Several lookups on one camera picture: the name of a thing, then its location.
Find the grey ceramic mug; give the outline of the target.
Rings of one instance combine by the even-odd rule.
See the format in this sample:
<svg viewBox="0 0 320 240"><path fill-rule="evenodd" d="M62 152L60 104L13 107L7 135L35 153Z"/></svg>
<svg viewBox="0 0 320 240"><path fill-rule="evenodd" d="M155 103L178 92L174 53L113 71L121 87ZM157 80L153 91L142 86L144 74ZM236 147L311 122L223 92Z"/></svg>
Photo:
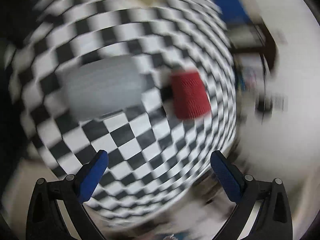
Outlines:
<svg viewBox="0 0 320 240"><path fill-rule="evenodd" d="M105 120L142 102L147 80L129 55L109 56L59 75L76 121Z"/></svg>

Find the black white checkered tablecloth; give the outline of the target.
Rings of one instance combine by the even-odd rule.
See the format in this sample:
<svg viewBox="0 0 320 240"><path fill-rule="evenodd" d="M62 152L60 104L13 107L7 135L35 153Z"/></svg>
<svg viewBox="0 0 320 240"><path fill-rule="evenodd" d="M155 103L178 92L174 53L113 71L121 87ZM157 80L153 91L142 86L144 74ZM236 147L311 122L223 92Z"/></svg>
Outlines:
<svg viewBox="0 0 320 240"><path fill-rule="evenodd" d="M28 2L35 27L5 56L27 149L58 178L107 151L87 205L108 226L180 198L233 142L233 60L215 0Z"/></svg>

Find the red ribbed paper cup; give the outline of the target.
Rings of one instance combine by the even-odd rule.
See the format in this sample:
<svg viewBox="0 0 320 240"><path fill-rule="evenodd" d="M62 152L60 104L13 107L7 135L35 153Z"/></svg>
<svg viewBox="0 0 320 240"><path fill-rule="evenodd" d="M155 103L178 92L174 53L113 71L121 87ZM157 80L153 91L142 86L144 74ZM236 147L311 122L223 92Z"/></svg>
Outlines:
<svg viewBox="0 0 320 240"><path fill-rule="evenodd" d="M173 107L180 120L191 120L211 111L204 84L196 70L172 73L171 88Z"/></svg>

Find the dark wooden chair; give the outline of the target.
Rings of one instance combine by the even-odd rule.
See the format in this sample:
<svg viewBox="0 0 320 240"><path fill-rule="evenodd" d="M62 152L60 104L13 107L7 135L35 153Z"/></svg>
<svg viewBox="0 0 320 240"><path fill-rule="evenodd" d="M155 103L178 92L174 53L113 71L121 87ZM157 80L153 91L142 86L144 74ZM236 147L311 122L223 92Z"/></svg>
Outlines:
<svg viewBox="0 0 320 240"><path fill-rule="evenodd" d="M276 61L278 58L278 48L274 38L268 30L265 23L249 23L247 25L235 25L229 30L229 34L235 33L236 30L241 28L248 29L253 34L254 42L231 42L230 52L233 56L245 55L245 54L257 54L260 56L263 62L263 70L268 68L270 74L275 72Z"/></svg>

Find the blue folded mat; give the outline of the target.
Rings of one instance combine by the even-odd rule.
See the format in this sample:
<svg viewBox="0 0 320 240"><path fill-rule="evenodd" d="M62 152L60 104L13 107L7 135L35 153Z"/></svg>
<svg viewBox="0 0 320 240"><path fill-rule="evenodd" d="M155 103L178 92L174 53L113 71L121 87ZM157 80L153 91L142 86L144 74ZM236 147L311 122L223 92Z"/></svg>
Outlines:
<svg viewBox="0 0 320 240"><path fill-rule="evenodd" d="M221 20L227 25L249 24L249 18L240 0L215 0L222 11Z"/></svg>

